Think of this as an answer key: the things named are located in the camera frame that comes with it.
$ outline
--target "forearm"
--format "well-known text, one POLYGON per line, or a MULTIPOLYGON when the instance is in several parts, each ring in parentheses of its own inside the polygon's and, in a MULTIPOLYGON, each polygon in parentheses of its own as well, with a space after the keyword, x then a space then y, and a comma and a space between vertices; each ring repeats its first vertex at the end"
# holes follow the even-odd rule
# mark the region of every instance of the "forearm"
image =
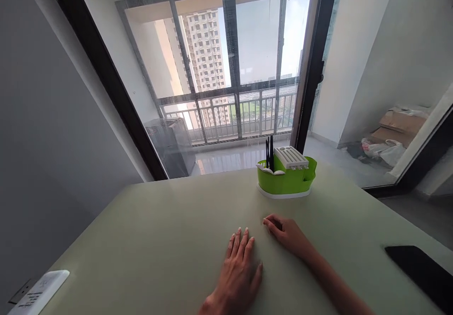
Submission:
POLYGON ((302 258, 342 315, 374 315, 314 248, 302 258))

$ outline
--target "glass door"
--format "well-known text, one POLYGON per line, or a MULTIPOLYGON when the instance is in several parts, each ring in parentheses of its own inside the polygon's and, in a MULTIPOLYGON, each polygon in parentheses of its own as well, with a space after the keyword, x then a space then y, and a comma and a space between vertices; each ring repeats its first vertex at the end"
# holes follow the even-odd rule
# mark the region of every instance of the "glass door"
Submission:
POLYGON ((312 70, 306 77, 301 124, 309 127, 298 134, 305 155, 362 188, 417 184, 451 138, 451 7, 452 0, 335 0, 322 77, 312 70))
POLYGON ((269 135, 289 145, 321 1, 59 0, 142 156, 168 178, 254 167, 269 135))

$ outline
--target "door frame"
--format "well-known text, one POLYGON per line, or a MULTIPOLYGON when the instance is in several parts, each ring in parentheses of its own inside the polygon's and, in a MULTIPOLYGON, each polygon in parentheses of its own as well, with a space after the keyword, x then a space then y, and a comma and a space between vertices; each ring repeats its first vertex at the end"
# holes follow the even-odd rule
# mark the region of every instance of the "door frame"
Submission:
MULTIPOLYGON (((96 73, 110 99, 126 125, 134 144, 155 180, 168 179, 165 169, 152 146, 148 134, 127 94, 126 88, 113 64, 109 52, 96 27, 84 0, 57 0, 71 24, 82 47, 88 55, 96 73)), ((335 0, 310 0, 307 28, 305 30, 304 53, 296 94, 294 125, 291 144, 303 153, 308 133, 315 91, 321 80, 322 56, 326 44, 330 18, 335 0)), ((232 44, 232 52, 237 52, 232 44)), ((365 188, 374 197, 382 198, 408 193, 415 188, 425 174, 453 145, 453 114, 450 112, 439 123, 437 130, 408 166, 406 172, 394 185, 365 188)))

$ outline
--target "tabletop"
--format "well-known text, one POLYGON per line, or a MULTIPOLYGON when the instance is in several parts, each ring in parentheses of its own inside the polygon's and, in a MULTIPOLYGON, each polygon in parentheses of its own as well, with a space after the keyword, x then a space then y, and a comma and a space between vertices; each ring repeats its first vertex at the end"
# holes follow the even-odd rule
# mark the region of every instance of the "tabletop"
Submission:
POLYGON ((271 213, 294 218, 376 314, 442 314, 383 247, 418 246, 450 273, 453 253, 337 169, 319 163, 311 194, 299 199, 268 199, 256 183, 256 169, 246 169, 125 188, 51 267, 70 276, 42 315, 196 314, 239 226, 264 264, 250 314, 336 314, 262 225, 271 213))

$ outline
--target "electrical outlet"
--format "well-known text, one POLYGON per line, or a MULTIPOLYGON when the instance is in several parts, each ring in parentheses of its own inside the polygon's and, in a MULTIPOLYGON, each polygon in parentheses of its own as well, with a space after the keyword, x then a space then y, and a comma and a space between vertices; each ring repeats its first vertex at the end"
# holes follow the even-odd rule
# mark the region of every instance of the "electrical outlet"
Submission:
POLYGON ((25 296, 25 294, 34 286, 34 284, 38 281, 38 279, 30 279, 28 280, 21 289, 17 291, 16 294, 8 301, 11 304, 17 304, 25 296))

